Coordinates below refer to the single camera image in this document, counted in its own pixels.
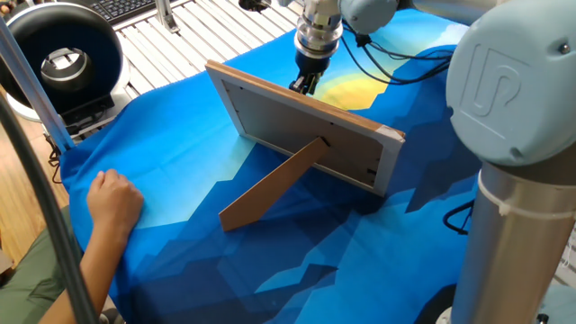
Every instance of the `blue cloth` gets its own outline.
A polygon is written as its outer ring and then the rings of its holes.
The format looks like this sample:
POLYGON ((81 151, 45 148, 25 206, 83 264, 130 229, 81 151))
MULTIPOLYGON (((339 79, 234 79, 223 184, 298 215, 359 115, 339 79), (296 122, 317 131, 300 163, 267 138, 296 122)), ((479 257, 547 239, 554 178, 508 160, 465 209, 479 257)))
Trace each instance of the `blue cloth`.
MULTIPOLYGON (((453 27, 405 11, 373 39, 417 54, 453 27)), ((436 64, 374 55, 397 77, 436 64)), ((288 86, 293 60, 291 32, 227 64, 288 86)), ((319 93, 354 82, 366 78, 340 50, 319 93)), ((90 183, 116 168, 146 200, 111 290, 129 323, 412 323, 458 278, 466 238, 442 216, 474 197, 480 168, 453 132, 445 86, 446 73, 390 85, 353 111, 406 132, 384 199, 312 169, 261 221, 228 233, 218 213, 286 157, 238 136, 205 73, 144 94, 62 157, 78 241, 92 231, 90 183)))

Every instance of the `black cable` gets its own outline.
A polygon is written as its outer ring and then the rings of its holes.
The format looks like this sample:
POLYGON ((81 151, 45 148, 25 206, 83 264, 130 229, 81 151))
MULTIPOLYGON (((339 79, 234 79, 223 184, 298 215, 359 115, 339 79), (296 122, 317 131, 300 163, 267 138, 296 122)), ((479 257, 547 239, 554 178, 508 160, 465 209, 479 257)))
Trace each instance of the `black cable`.
POLYGON ((50 184, 42 172, 41 165, 32 151, 30 143, 14 117, 12 108, 10 108, 2 95, 0 95, 0 123, 4 126, 14 150, 22 162, 22 166, 30 179, 44 214, 44 220, 56 252, 58 265, 64 275, 64 284, 67 288, 76 322, 80 324, 99 324, 94 305, 90 300, 86 284, 80 273, 80 260, 76 259, 72 252, 72 244, 68 239, 66 224, 60 214, 54 193, 50 189, 50 184))
POLYGON ((385 80, 380 79, 377 76, 373 76, 371 75, 368 71, 366 71, 361 65, 360 63, 358 63, 358 61, 356 60, 356 58, 354 57, 354 55, 352 54, 352 51, 350 50, 350 48, 348 47, 348 44, 346 43, 346 39, 344 37, 340 38, 342 40, 342 43, 344 44, 344 47, 346 48, 346 51, 348 52, 348 54, 350 55, 350 58, 354 61, 354 63, 356 64, 356 66, 358 68, 360 68, 360 70, 362 72, 364 72, 364 74, 366 74, 367 76, 371 77, 372 79, 376 80, 376 81, 380 81, 386 85, 396 85, 396 86, 400 86, 401 84, 397 84, 397 83, 393 83, 393 82, 388 82, 385 80))
POLYGON ((427 55, 423 55, 423 56, 411 56, 411 55, 404 55, 404 54, 399 54, 399 53, 395 53, 395 52, 391 52, 386 50, 385 48, 383 48, 380 44, 373 42, 369 36, 367 35, 358 35, 356 34, 356 32, 354 30, 352 30, 352 28, 350 27, 350 25, 346 22, 346 21, 342 21, 343 25, 344 25, 344 29, 348 32, 351 32, 352 34, 355 35, 356 37, 356 42, 358 45, 358 47, 362 48, 364 50, 364 52, 366 53, 366 55, 368 56, 368 58, 376 65, 376 67, 385 75, 387 76, 391 81, 386 81, 383 80, 377 76, 374 76, 372 74, 370 74, 368 71, 366 71, 361 65, 360 63, 357 61, 356 57, 354 56, 354 54, 352 53, 352 50, 350 50, 350 48, 348 47, 347 41, 344 37, 341 37, 340 39, 342 40, 342 43, 344 44, 346 51, 348 52, 348 54, 350 55, 350 58, 354 61, 354 63, 356 64, 356 66, 368 77, 382 82, 386 85, 393 85, 393 86, 404 86, 404 85, 410 85, 410 84, 414 84, 420 81, 424 81, 428 78, 434 77, 444 71, 446 71, 449 66, 450 66, 450 61, 452 59, 452 55, 448 55, 448 56, 443 56, 443 57, 433 57, 431 58, 430 55, 434 54, 434 53, 438 53, 440 51, 446 51, 446 52, 451 52, 445 49, 438 49, 435 50, 431 53, 428 53, 427 55), (425 74, 423 74, 422 76, 413 78, 413 79, 402 79, 399 77, 394 76, 393 74, 389 73, 388 71, 386 71, 379 63, 378 61, 374 58, 374 56, 372 55, 372 53, 370 53, 370 51, 368 50, 368 48, 366 47, 366 45, 370 45, 373 48, 382 51, 386 54, 388 54, 388 56, 390 56, 392 59, 424 59, 424 60, 443 60, 442 63, 438 64, 437 66, 431 68, 428 72, 426 72, 425 74))
POLYGON ((400 54, 400 53, 395 53, 393 51, 389 51, 389 50, 385 49, 384 47, 382 47, 382 45, 380 45, 374 41, 371 42, 369 45, 371 47, 373 47, 375 50, 379 50, 380 52, 387 54, 389 57, 391 57, 391 59, 398 59, 398 60, 402 60, 402 59, 423 59, 423 60, 452 59, 452 53, 453 53, 451 50, 448 50, 448 49, 436 49, 436 50, 429 52, 426 55, 413 56, 413 55, 400 54), (433 57, 433 58, 430 57, 433 54, 436 54, 439 52, 446 52, 446 53, 451 53, 451 54, 450 55, 444 55, 441 57, 433 57))
POLYGON ((362 47, 362 49, 364 50, 364 52, 366 53, 366 55, 368 56, 368 58, 376 65, 376 67, 385 75, 387 76, 390 80, 396 81, 400 84, 403 85, 409 85, 409 84, 413 84, 413 83, 417 83, 423 80, 426 80, 427 78, 431 78, 443 71, 446 71, 449 67, 449 62, 443 62, 440 63, 438 66, 432 68, 431 70, 429 70, 427 73, 423 74, 422 76, 419 76, 417 78, 414 79, 402 79, 396 76, 393 76, 391 73, 387 72, 379 63, 378 61, 374 58, 374 56, 372 56, 372 53, 370 53, 370 50, 368 50, 366 47, 362 47))
POLYGON ((460 229, 457 228, 456 226, 452 225, 449 220, 452 216, 456 215, 458 212, 465 211, 469 208, 472 209, 473 206, 474 206, 474 200, 471 200, 471 201, 469 201, 469 202, 467 202, 467 203, 465 203, 459 207, 452 209, 451 211, 447 212, 446 215, 444 215, 444 217, 442 218, 442 222, 450 230, 453 230, 460 235, 468 235, 468 230, 465 230, 464 226, 468 222, 468 218, 470 218, 470 216, 472 215, 472 211, 468 213, 468 216, 466 217, 466 220, 464 221, 464 225, 460 229))
POLYGON ((60 150, 58 149, 58 147, 56 145, 54 145, 54 143, 52 143, 52 141, 50 140, 50 137, 48 135, 44 134, 44 139, 48 142, 48 144, 52 148, 52 152, 50 153, 50 155, 48 157, 48 164, 51 167, 55 167, 54 174, 52 174, 52 182, 54 184, 60 185, 60 184, 62 184, 62 181, 56 180, 56 175, 58 174, 58 171, 60 170, 60 150))

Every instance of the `hand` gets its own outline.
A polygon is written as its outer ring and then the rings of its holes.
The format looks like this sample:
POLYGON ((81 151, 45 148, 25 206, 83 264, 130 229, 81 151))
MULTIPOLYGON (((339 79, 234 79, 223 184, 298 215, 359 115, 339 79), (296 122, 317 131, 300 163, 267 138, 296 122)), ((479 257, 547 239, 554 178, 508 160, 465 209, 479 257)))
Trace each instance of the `hand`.
POLYGON ((128 239, 144 203, 142 193, 116 170, 100 171, 86 199, 94 231, 120 235, 120 239, 128 239))

